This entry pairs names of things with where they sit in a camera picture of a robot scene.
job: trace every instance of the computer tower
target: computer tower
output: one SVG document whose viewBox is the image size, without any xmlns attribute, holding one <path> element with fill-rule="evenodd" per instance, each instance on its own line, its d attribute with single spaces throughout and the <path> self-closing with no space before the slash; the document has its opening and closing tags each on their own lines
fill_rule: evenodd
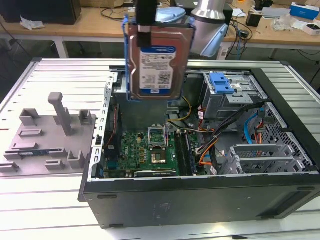
<svg viewBox="0 0 320 240">
<path fill-rule="evenodd" d="M 81 6 L 79 0 L 0 0 L 0 14 L 7 23 L 19 23 L 23 17 L 43 23 L 73 25 L 81 14 Z"/>
</svg>

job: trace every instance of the yellow wire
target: yellow wire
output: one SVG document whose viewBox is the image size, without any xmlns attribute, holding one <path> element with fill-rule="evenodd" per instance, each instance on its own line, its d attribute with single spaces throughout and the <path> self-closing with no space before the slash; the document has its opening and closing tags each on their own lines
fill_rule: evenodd
<svg viewBox="0 0 320 240">
<path fill-rule="evenodd" d="M 191 111 L 192 111 L 192 106 L 190 104 L 190 102 L 188 101 L 188 99 L 186 99 L 184 96 L 182 96 L 182 98 L 186 101 L 186 103 L 189 105 L 189 112 L 187 114 L 187 116 L 181 117 L 181 118 L 177 118 L 177 119 L 168 119 L 168 122 L 178 122 L 178 121 L 183 121 L 185 119 L 187 119 L 190 115 L 191 115 Z"/>
</svg>

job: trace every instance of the wooden desk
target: wooden desk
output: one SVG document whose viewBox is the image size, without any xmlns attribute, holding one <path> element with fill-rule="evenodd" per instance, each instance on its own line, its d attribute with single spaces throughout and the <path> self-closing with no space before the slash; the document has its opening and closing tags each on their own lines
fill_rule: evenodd
<svg viewBox="0 0 320 240">
<path fill-rule="evenodd" d="M 233 1 L 233 5 L 249 11 L 253 1 L 245 0 L 245 2 Z M 32 31 L 25 29 L 19 23 L 4 23 L 5 28 L 16 38 L 26 40 L 45 40 L 54 41 L 61 58 L 68 57 L 68 51 L 65 42 L 109 42 L 123 43 L 123 32 L 121 22 L 108 19 L 101 16 L 102 8 L 84 7 L 78 21 L 74 25 L 61 24 L 45 24 L 45 28 L 34 29 Z M 113 18 L 121 18 L 124 13 L 113 14 Z M 245 24 L 245 18 L 237 18 L 240 23 Z M 253 32 L 252 39 L 247 43 L 249 48 L 271 48 L 271 49 L 303 49 L 303 50 L 320 50 L 320 36 L 310 36 L 301 30 L 293 31 L 274 31 L 271 27 L 272 20 L 261 19 L 258 27 L 251 27 Z M 221 44 L 221 53 L 227 51 L 232 45 L 236 37 L 235 30 L 230 27 L 224 42 Z M 8 39 L 11 37 L 0 28 L 0 39 Z M 223 54 L 219 55 L 219 59 L 224 59 Z"/>
<path fill-rule="evenodd" d="M 60 58 L 68 58 L 68 51 L 65 42 L 107 42 L 123 43 L 124 34 L 121 28 L 121 22 L 103 17 L 101 11 L 103 8 L 83 7 L 81 16 L 74 25 L 62 24 L 44 24 L 45 28 L 33 29 L 32 31 L 22 27 L 19 23 L 6 23 L 4 27 L 16 38 L 26 40 L 44 40 L 54 41 Z M 104 12 L 107 16 L 111 14 L 110 10 Z M 134 12 L 128 13 L 129 17 L 134 16 Z M 124 12 L 112 14 L 113 18 L 123 18 Z M 11 37 L 5 33 L 0 26 L 0 39 Z"/>
<path fill-rule="evenodd" d="M 236 8 L 242 9 L 244 12 L 248 12 L 251 9 L 253 1 L 245 0 L 245 2 L 233 1 Z M 284 5 L 272 5 L 272 8 L 289 8 L 289 6 Z M 238 17 L 236 20 L 242 24 L 246 24 L 247 17 Z M 311 20 L 305 18 L 299 18 L 299 20 L 304 22 L 312 22 Z M 320 36 L 310 36 L 304 31 L 299 29 L 293 29 L 293 31 L 274 31 L 271 24 L 273 19 L 260 20 L 258 27 L 249 27 L 253 36 L 249 43 L 257 44 L 285 44 L 285 45 L 305 45 L 305 46 L 319 46 Z M 239 26 L 240 29 L 246 29 L 244 26 Z M 236 31 L 233 27 L 230 27 L 227 33 L 227 37 L 224 39 L 225 42 L 233 42 L 236 37 Z"/>
<path fill-rule="evenodd" d="M 250 11 L 253 0 L 245 0 L 245 2 L 239 2 L 234 0 L 231 7 L 242 9 L 244 12 Z M 273 4 L 272 8 L 289 8 L 290 6 Z M 236 20 L 239 23 L 246 24 L 247 17 L 238 17 Z M 298 20 L 304 22 L 312 22 L 311 20 L 297 17 Z M 300 50 L 320 50 L 320 36 L 310 36 L 299 29 L 293 29 L 293 31 L 274 31 L 271 24 L 273 19 L 260 20 L 258 27 L 249 27 L 252 30 L 253 36 L 248 41 L 246 46 L 248 48 L 268 48 L 273 49 L 270 54 L 272 59 L 278 49 L 300 49 Z M 239 25 L 240 29 L 248 30 L 244 26 Z M 225 60 L 226 55 L 233 45 L 236 38 L 236 31 L 233 27 L 229 27 L 227 36 L 224 38 L 221 48 L 218 53 L 218 60 Z"/>
</svg>

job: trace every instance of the aluminum extrusion table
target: aluminum extrusion table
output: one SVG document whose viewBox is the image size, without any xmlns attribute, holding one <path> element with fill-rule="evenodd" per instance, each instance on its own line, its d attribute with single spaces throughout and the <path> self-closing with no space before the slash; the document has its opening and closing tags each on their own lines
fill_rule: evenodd
<svg viewBox="0 0 320 240">
<path fill-rule="evenodd" d="M 99 117 L 109 66 L 122 59 L 43 59 L 32 62 L 0 105 L 0 150 L 17 131 L 23 108 L 40 115 L 53 114 L 48 93 L 62 92 L 70 114 L 90 109 Z M 320 141 L 320 97 L 290 66 L 280 62 L 200 61 L 189 66 L 210 65 L 262 68 L 284 98 Z M 0 239 L 99 238 L 111 240 L 160 239 L 319 239 L 320 198 L 285 219 L 208 224 L 101 229 L 87 203 L 77 200 L 82 175 L 44 175 L 0 178 Z"/>
</svg>

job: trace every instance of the blue drive latch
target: blue drive latch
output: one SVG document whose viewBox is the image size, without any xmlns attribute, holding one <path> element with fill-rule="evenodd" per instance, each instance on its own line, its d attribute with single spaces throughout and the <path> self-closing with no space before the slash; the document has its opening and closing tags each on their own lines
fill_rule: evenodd
<svg viewBox="0 0 320 240">
<path fill-rule="evenodd" d="M 229 79 L 223 73 L 212 72 L 209 76 L 216 94 L 233 94 L 235 92 L 229 84 Z"/>
</svg>

